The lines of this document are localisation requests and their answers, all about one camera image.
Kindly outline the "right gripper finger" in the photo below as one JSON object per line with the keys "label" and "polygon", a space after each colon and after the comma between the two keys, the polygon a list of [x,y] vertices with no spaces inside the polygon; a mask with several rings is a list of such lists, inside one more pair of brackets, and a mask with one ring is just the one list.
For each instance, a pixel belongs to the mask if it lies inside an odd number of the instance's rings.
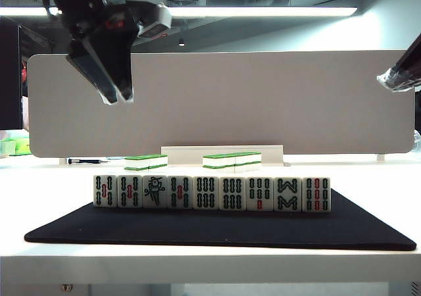
{"label": "right gripper finger", "polygon": [[394,92],[407,91],[420,86],[420,65],[410,68],[391,69],[391,90]]}
{"label": "right gripper finger", "polygon": [[384,87],[420,87],[420,40],[414,40],[403,56],[376,79]]}

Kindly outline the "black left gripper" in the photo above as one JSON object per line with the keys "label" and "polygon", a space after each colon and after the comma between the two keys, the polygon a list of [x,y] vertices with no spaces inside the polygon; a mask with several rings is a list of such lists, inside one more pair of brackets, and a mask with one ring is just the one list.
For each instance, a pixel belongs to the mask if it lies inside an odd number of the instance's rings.
{"label": "black left gripper", "polygon": [[61,1],[61,22],[71,35],[67,61],[104,104],[133,100],[131,48],[139,32],[139,3]]}

